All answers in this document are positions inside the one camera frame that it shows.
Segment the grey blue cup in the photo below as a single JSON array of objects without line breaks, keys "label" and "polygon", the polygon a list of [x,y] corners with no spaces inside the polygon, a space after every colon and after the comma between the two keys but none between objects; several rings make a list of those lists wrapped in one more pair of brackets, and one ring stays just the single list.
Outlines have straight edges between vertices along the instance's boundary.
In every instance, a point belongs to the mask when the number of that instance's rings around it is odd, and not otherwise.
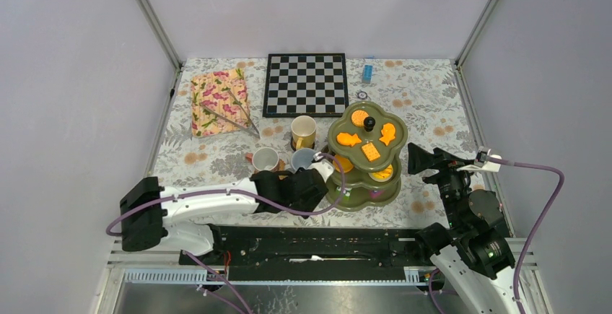
[{"label": "grey blue cup", "polygon": [[308,169],[318,152],[310,148],[301,148],[294,152],[290,158],[290,166],[298,171],[300,168]]}]

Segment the green kiwi cake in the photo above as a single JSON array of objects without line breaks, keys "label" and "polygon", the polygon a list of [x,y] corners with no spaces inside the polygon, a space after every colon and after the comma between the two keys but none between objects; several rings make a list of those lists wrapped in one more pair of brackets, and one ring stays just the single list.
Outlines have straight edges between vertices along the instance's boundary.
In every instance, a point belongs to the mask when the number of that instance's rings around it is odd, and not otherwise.
[{"label": "green kiwi cake", "polygon": [[342,201],[344,202],[348,202],[351,198],[351,189],[350,188],[345,188],[341,191],[342,193]]}]

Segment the white cup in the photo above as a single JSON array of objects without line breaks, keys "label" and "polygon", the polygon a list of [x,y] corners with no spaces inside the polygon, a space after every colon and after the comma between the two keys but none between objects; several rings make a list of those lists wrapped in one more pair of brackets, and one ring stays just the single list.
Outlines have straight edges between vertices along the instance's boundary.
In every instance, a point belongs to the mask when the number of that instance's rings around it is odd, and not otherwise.
[{"label": "white cup", "polygon": [[256,172],[276,171],[280,165],[278,152],[270,147],[257,149],[253,153],[246,153],[245,159],[254,167]]}]

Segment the yellow fruit tart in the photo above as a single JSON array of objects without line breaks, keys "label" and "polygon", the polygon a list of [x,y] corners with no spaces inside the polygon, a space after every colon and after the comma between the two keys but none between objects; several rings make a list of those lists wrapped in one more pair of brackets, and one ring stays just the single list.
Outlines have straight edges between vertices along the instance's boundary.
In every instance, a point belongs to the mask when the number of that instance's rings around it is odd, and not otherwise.
[{"label": "yellow fruit tart", "polygon": [[388,165],[384,170],[370,173],[369,176],[377,182],[386,182],[393,177],[393,174],[394,174],[393,165]]}]

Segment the orange round bun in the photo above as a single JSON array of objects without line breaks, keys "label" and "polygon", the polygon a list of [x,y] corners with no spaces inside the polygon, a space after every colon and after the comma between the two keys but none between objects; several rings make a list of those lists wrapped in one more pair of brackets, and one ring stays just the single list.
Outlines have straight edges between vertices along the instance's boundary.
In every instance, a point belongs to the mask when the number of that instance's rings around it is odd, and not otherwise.
[{"label": "orange round bun", "polygon": [[353,164],[347,158],[336,154],[334,156],[334,159],[340,164],[340,166],[338,166],[336,163],[334,164],[334,168],[337,172],[348,173],[354,169]]}]

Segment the square orange cracker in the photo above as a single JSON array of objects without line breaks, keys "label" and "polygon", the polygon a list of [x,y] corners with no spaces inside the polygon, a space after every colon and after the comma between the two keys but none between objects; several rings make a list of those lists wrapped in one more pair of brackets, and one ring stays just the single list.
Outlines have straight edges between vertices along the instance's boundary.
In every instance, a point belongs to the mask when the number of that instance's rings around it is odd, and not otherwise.
[{"label": "square orange cracker", "polygon": [[372,142],[364,143],[361,151],[369,162],[374,162],[381,158],[381,154]]}]

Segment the yellow handled mug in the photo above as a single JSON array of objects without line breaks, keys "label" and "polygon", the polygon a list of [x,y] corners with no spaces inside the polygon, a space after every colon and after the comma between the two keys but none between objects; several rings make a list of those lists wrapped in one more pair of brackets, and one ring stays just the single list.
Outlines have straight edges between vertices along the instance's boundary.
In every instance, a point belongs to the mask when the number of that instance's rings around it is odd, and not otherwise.
[{"label": "yellow handled mug", "polygon": [[315,147],[317,124],[314,118],[308,115],[296,117],[291,123],[291,146],[294,151],[299,149],[313,149]]}]

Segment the green three-tier serving stand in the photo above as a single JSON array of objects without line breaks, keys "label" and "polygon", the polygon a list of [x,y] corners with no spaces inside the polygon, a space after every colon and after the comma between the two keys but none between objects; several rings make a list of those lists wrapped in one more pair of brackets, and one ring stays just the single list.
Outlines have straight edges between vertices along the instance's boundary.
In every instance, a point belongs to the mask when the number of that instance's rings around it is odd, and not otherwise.
[{"label": "green three-tier serving stand", "polygon": [[[351,122],[351,114],[355,110],[365,110],[369,118],[365,119],[364,128],[356,127]],[[385,123],[392,123],[396,128],[396,138],[387,147],[379,141],[381,128]],[[361,144],[354,147],[344,147],[337,143],[336,135],[341,132],[358,134],[362,140]],[[342,211],[358,211],[368,206],[385,206],[398,196],[401,188],[402,164],[400,155],[406,145],[408,130],[406,124],[396,115],[389,113],[379,105],[360,101],[350,104],[342,114],[335,120],[328,130],[328,145],[325,149],[335,156],[336,154],[347,158],[354,166],[348,173],[339,173],[336,170],[326,182],[328,187],[327,199],[329,202],[337,202],[337,207]],[[369,162],[361,151],[364,143],[372,142],[381,154],[381,158]],[[384,170],[388,165],[393,165],[393,177],[386,182],[377,182],[369,174]],[[351,198],[348,202],[342,201],[341,191],[345,188],[351,189]],[[372,200],[369,197],[370,190],[384,190],[381,199]]]}]

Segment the orange fish pastry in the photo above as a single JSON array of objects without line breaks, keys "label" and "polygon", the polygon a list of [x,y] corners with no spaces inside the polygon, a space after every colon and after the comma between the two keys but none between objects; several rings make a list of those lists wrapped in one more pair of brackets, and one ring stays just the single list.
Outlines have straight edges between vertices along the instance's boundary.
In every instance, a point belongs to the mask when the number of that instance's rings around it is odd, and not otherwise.
[{"label": "orange fish pastry", "polygon": [[336,141],[339,145],[344,147],[354,147],[362,143],[362,140],[359,138],[358,134],[349,134],[346,132],[338,133],[336,135]]}]

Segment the kiwi purple cake slice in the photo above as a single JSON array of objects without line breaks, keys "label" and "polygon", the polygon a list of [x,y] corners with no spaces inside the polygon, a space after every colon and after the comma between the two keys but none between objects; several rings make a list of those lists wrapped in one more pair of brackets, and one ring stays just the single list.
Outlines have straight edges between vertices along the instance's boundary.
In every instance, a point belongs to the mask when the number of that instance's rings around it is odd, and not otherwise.
[{"label": "kiwi purple cake slice", "polygon": [[378,200],[381,199],[385,193],[384,190],[370,190],[368,191],[369,193],[369,197],[372,200]]}]

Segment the metal serving tongs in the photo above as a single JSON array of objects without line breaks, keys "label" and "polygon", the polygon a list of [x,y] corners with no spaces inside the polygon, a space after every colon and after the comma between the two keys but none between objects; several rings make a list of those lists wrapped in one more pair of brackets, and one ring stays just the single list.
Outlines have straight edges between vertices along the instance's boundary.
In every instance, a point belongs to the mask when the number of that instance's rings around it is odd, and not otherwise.
[{"label": "metal serving tongs", "polygon": [[200,136],[244,131],[257,139],[261,137],[250,117],[248,104],[229,87],[223,87],[220,91],[204,90],[196,107],[202,115],[197,122]]}]

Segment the round waffle biscuit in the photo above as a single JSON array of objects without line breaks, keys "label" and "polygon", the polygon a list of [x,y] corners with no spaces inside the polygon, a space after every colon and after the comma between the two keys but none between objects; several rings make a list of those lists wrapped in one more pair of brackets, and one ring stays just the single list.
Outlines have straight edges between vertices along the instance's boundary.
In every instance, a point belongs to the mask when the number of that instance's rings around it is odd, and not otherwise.
[{"label": "round waffle biscuit", "polygon": [[365,110],[355,110],[351,114],[351,122],[356,127],[364,128],[366,118],[369,118],[369,114]]}]

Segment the woven rattan coaster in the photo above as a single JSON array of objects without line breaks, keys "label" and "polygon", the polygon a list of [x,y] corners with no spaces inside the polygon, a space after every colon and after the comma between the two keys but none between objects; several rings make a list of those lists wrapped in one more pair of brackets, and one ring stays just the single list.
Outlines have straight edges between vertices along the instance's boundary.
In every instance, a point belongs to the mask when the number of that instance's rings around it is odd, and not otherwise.
[{"label": "woven rattan coaster", "polygon": [[281,172],[285,171],[285,167],[286,167],[285,162],[282,159],[280,159],[279,160],[279,164],[278,164],[278,168],[277,168],[277,171],[276,171],[276,173],[279,175],[280,179],[284,179],[286,177],[285,175],[281,174]]}]

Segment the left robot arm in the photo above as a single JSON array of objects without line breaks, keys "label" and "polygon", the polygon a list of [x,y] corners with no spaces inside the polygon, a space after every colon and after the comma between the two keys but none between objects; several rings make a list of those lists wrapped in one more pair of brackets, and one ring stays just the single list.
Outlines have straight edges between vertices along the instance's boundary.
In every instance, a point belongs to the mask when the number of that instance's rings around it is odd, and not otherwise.
[{"label": "left robot arm", "polygon": [[125,252],[163,245],[214,264],[224,254],[220,234],[210,224],[193,223],[194,219],[282,211],[317,215],[333,171],[331,165],[318,163],[295,173],[264,170],[235,182],[194,188],[163,187],[157,177],[146,177],[121,199],[121,215],[107,233],[121,239]]}]

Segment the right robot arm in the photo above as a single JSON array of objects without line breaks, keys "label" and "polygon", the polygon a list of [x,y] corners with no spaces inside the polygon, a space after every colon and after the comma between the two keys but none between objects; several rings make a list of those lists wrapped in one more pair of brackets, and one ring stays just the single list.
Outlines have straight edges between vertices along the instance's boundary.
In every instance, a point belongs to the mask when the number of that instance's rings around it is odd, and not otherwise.
[{"label": "right robot arm", "polygon": [[487,148],[480,148],[475,159],[465,160],[440,148],[428,152],[408,144],[408,173],[435,171],[422,180],[437,187],[449,224],[434,223],[418,231],[415,258],[434,264],[473,313],[519,311],[515,258],[500,231],[505,223],[502,205],[495,192],[471,188],[471,176],[499,172],[499,160]]}]

